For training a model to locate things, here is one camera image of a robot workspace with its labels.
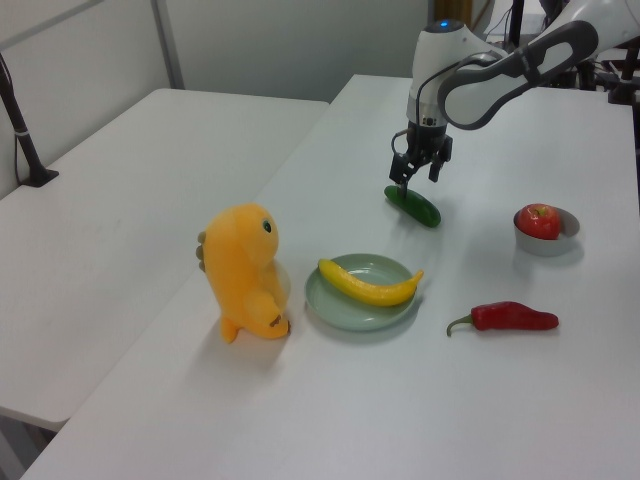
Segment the green plate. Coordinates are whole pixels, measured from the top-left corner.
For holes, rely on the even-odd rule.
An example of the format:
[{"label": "green plate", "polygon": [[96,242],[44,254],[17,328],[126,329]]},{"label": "green plate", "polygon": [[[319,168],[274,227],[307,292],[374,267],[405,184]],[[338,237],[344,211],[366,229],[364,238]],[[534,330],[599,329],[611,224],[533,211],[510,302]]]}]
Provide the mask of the green plate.
[{"label": "green plate", "polygon": [[[413,274],[402,264],[381,255],[354,253],[333,259],[342,268],[365,282],[390,285]],[[415,295],[393,307],[376,307],[348,297],[320,274],[316,268],[305,284],[309,307],[325,322],[344,330],[367,331],[392,325],[404,318]]]}]

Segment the yellow banana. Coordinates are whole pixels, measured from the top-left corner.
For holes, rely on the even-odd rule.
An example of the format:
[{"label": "yellow banana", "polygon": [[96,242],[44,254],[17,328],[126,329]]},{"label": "yellow banana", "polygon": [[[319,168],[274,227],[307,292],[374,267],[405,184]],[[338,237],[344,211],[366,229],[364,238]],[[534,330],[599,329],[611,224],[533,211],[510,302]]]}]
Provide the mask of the yellow banana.
[{"label": "yellow banana", "polygon": [[413,278],[404,282],[393,285],[374,285],[360,280],[333,260],[320,259],[318,269],[331,285],[345,295],[378,307],[391,307],[409,300],[424,274],[422,270],[418,270]]}]

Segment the metal bowl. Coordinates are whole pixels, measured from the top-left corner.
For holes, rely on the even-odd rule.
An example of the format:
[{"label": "metal bowl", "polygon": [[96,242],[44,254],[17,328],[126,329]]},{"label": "metal bowl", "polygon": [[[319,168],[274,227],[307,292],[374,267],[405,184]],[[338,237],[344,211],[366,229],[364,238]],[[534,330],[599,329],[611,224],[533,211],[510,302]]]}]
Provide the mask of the metal bowl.
[{"label": "metal bowl", "polygon": [[577,248],[580,222],[566,210],[557,207],[556,210],[560,214],[560,235],[556,240],[542,240],[522,232],[516,226],[519,213],[516,212],[513,216],[513,230],[518,248],[540,257],[557,257]]}]

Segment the plush toy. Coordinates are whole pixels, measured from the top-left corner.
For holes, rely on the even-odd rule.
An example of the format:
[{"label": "plush toy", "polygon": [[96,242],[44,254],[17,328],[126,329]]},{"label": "plush toy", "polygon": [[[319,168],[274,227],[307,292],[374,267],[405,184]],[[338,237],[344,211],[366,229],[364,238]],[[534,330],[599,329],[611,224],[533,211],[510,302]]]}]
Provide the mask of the plush toy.
[{"label": "plush toy", "polygon": [[220,305],[220,333],[231,343],[246,328],[263,338],[290,330],[287,294],[276,271],[278,229],[255,203],[228,208],[198,235],[196,256]]}]

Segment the red apple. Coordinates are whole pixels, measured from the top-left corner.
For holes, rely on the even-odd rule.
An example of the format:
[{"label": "red apple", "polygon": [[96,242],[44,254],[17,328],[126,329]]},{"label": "red apple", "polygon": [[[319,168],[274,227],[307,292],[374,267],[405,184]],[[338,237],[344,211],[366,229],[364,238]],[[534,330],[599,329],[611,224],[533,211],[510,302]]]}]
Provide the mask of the red apple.
[{"label": "red apple", "polygon": [[518,212],[516,227],[532,237],[556,240],[560,235],[560,214],[544,203],[527,205]]}]

